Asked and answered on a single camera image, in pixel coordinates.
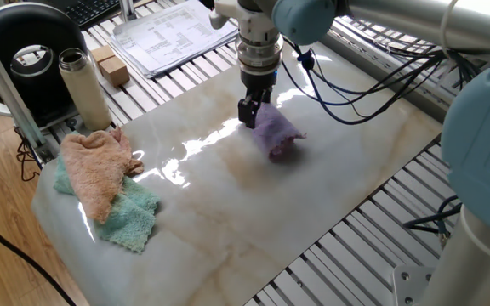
black wire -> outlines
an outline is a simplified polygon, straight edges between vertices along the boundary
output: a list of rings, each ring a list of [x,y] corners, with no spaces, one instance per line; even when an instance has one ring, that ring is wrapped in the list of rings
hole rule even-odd
[[[326,77],[324,76],[324,72],[322,71],[322,67],[321,67],[321,64],[319,63],[319,59],[316,57],[316,53],[315,53],[315,50],[313,50],[312,48],[310,48],[310,51],[313,53],[313,59],[315,60],[316,62],[316,66],[319,67],[319,71],[321,72],[321,76],[322,76],[322,79],[325,79],[326,80]],[[335,93],[337,93],[341,98],[343,98],[345,101],[349,102],[349,99],[347,97],[345,97],[337,88],[334,88],[334,87],[331,87],[329,86],[330,89],[332,89]],[[353,111],[355,112],[355,114],[361,118],[366,118],[363,114],[359,113],[358,110],[356,109],[355,107],[355,104],[351,104],[350,107],[353,108]]]
[[[452,201],[455,201],[459,198],[458,195],[453,195],[453,196],[450,196],[448,197],[447,199],[445,199],[442,204],[440,205],[440,207],[438,208],[438,213],[442,213],[443,210],[446,208],[447,204],[451,203]]]
[[[20,163],[21,167],[21,178],[23,182],[29,182],[39,175],[39,173],[33,172],[30,178],[24,178],[26,162],[35,162],[39,166],[39,169],[42,167],[37,158],[33,156],[33,150],[31,150],[30,142],[24,136],[22,136],[17,127],[14,128],[14,132],[17,133],[21,139],[20,145],[18,146],[18,149],[16,149],[16,160]]]
[[[438,229],[432,229],[430,227],[426,227],[426,226],[420,226],[420,225],[409,225],[407,227],[408,230],[422,230],[422,231],[425,231],[425,232],[429,232],[429,233],[433,233],[433,234],[440,234],[440,232],[438,231]]]
[[[413,221],[406,222],[405,224],[402,225],[402,227],[404,227],[405,229],[411,229],[411,230],[429,231],[429,232],[435,233],[435,234],[448,234],[449,232],[447,231],[444,219],[459,213],[460,209],[462,207],[462,203],[459,203],[457,206],[453,207],[452,209],[450,209],[446,212],[444,212],[443,210],[451,201],[454,201],[456,199],[458,199],[458,197],[456,195],[448,197],[446,200],[444,200],[442,202],[442,204],[438,208],[438,212],[436,214],[431,215],[429,217],[419,218],[419,219],[416,219]],[[418,224],[425,224],[428,222],[434,222],[436,224],[436,226],[438,227],[438,230],[426,228],[423,226],[418,226]]]
[[[457,195],[453,195],[453,196],[450,196],[448,197],[447,199],[445,199],[442,204],[440,205],[440,207],[438,208],[438,214],[441,214],[443,213],[443,210],[446,208],[446,206],[451,202],[451,201],[455,201],[457,200],[459,197]],[[448,231],[447,231],[447,227],[446,227],[446,224],[443,220],[440,220],[438,222],[436,222],[436,225],[438,225],[438,229],[440,230],[440,233],[443,233],[443,234],[446,234]]]
[[[413,56],[408,62],[404,63],[403,65],[401,65],[400,67],[398,67],[397,69],[395,69],[388,76],[386,76],[383,80],[379,81],[377,84],[375,84],[374,86],[372,86],[369,90],[363,91],[363,92],[357,92],[357,91],[351,91],[351,90],[348,90],[348,89],[345,89],[345,88],[341,88],[341,87],[339,87],[339,86],[337,86],[337,85],[329,82],[326,79],[326,77],[324,76],[324,72],[322,71],[322,68],[321,68],[321,66],[319,64],[319,61],[318,61],[318,59],[315,56],[314,57],[314,60],[317,63],[317,65],[319,66],[319,71],[320,72],[313,71],[313,73],[316,75],[316,77],[318,77],[319,79],[321,79],[322,81],[324,81],[334,92],[336,92],[337,94],[339,94],[340,96],[342,96],[342,98],[345,99],[345,102],[334,103],[334,102],[327,102],[327,101],[322,100],[322,97],[321,97],[321,95],[319,93],[319,90],[316,87],[315,80],[311,76],[310,70],[312,70],[312,69],[309,66],[305,65],[305,60],[307,60],[307,58],[305,58],[305,56],[307,56],[308,54],[302,54],[299,46],[296,45],[296,44],[294,44],[290,40],[288,40],[286,37],[284,37],[284,40],[285,40],[285,42],[287,42],[288,45],[291,46],[291,48],[293,48],[298,53],[298,55],[299,55],[298,60],[300,62],[302,62],[302,66],[305,69],[306,74],[308,76],[308,79],[309,79],[309,81],[311,83],[311,86],[313,87],[313,89],[315,91],[315,96],[311,96],[310,94],[306,93],[298,85],[298,83],[290,75],[290,72],[289,72],[286,64],[284,62],[282,62],[282,66],[283,66],[285,72],[287,72],[287,74],[288,74],[289,78],[291,79],[292,83],[294,84],[294,86],[298,90],[300,90],[305,96],[307,96],[310,99],[313,99],[313,100],[319,102],[321,104],[322,108],[334,120],[336,120],[336,121],[338,121],[340,123],[346,124],[346,125],[361,124],[361,123],[364,123],[364,122],[367,122],[369,120],[374,119],[377,115],[379,115],[379,114],[383,113],[384,111],[386,111],[398,99],[400,99],[400,98],[402,98],[402,97],[410,94],[413,90],[415,90],[416,88],[420,87],[438,69],[438,67],[440,66],[441,62],[444,61],[444,60],[446,60],[445,54],[441,50],[432,51],[432,52],[429,52],[429,53],[426,53],[426,54],[415,54],[416,56]],[[311,54],[315,55],[315,52],[313,50],[310,50],[310,52],[311,53],[309,54],[309,56],[311,56]],[[463,77],[464,77],[464,80],[465,81],[466,80],[469,80],[469,79],[471,80],[471,78],[473,78],[475,76],[476,71],[478,70],[478,68],[475,67],[473,64],[471,64],[467,59],[463,58],[457,52],[454,52],[452,50],[449,50],[449,54],[450,54],[450,57],[455,61],[455,63],[457,63],[457,67],[459,68],[459,72],[462,72]],[[421,59],[425,59],[426,62],[424,62],[418,68],[415,68],[412,71],[406,73],[405,75],[398,77],[396,80],[385,84],[385,82],[389,81],[395,74],[399,73],[400,71],[402,71],[403,69],[405,69],[407,66],[409,66],[409,65],[411,65],[411,64],[413,64],[416,61],[421,60]],[[419,82],[417,85],[413,86],[412,88],[410,88],[407,91],[407,89],[415,81],[415,79],[417,77],[419,77],[424,71],[427,71],[430,68],[433,68],[432,71],[421,82]],[[398,89],[396,91],[396,93],[388,101],[386,101],[379,109],[377,109],[373,114],[371,114],[369,116],[364,116],[364,115],[360,114],[358,112],[358,110],[356,109],[356,107],[354,106],[354,103],[355,102],[357,102],[358,100],[364,98],[366,95],[376,93],[376,92],[378,92],[380,90],[383,90],[383,89],[385,89],[385,88],[387,88],[387,87],[389,87],[391,85],[394,85],[394,84],[396,84],[398,82],[401,82],[403,80],[406,80],[405,83],[403,84],[403,86],[401,86],[400,89]],[[356,95],[358,95],[358,97],[356,97],[354,99],[347,99],[340,91],[343,91],[343,92],[348,93],[348,94],[356,94]],[[330,111],[330,109],[327,107],[327,105],[330,105],[330,106],[351,105],[352,108],[353,108],[353,111],[361,119],[355,120],[355,121],[347,121],[347,120],[341,119],[341,118],[337,117],[334,113],[332,113],[332,111]]]
[[[58,284],[58,282],[56,282],[56,280],[54,280],[54,278],[52,278],[52,276],[50,276],[50,274],[45,269],[43,269],[43,267],[41,267],[39,265],[39,263],[37,263],[35,260],[33,260],[27,254],[22,252],[22,250],[20,250],[18,247],[14,246],[12,243],[7,241],[1,235],[0,235],[0,243],[2,245],[4,245],[5,247],[7,247],[10,251],[14,252],[16,255],[20,256],[28,264],[30,264],[30,266],[32,266],[35,270],[37,270],[37,272],[39,272],[39,274],[41,274],[44,277],[44,279],[47,280],[48,283],[50,283],[50,285],[52,285],[52,287],[64,298],[64,300],[67,302],[67,304],[69,304],[70,306],[75,306],[75,303],[67,295],[67,293],[64,291],[64,289],[62,289],[62,287]]]

marble board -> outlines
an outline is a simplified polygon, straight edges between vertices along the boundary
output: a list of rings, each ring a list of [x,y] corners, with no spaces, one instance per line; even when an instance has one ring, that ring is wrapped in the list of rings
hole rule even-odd
[[[313,48],[338,85],[375,83],[321,44]],[[290,48],[283,58],[312,94]],[[31,207],[91,305],[243,305],[441,131],[404,99],[368,123],[342,125],[281,68],[272,103],[307,139],[273,164],[236,118],[244,93],[235,66],[123,127],[145,164],[135,180],[162,198],[141,255],[101,241],[78,200],[52,188],[55,164],[43,169]],[[357,109],[369,114],[392,94],[372,94]],[[349,106],[334,112],[357,119]]]

silver lid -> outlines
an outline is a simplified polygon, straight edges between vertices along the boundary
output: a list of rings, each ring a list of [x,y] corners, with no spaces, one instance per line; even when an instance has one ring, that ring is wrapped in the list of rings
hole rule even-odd
[[[59,61],[63,71],[79,71],[88,63],[88,57],[79,48],[68,48],[60,54]]]

wooden floor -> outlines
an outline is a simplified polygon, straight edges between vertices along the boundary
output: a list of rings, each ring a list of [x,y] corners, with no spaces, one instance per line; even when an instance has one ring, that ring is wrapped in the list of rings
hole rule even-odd
[[[10,118],[0,116],[0,234],[41,264],[68,292],[77,305],[88,305],[67,273],[35,216],[30,202],[37,178],[24,183],[16,149],[20,138]],[[26,176],[38,171],[26,164]],[[54,288],[21,258],[0,245],[0,305],[66,305]]]

beige towel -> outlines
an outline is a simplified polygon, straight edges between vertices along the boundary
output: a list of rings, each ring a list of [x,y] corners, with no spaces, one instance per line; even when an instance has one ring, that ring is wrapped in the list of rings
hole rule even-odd
[[[119,127],[88,137],[68,134],[60,149],[71,187],[86,216],[104,224],[111,201],[123,190],[123,176],[142,173],[143,163],[132,159],[128,138]]]

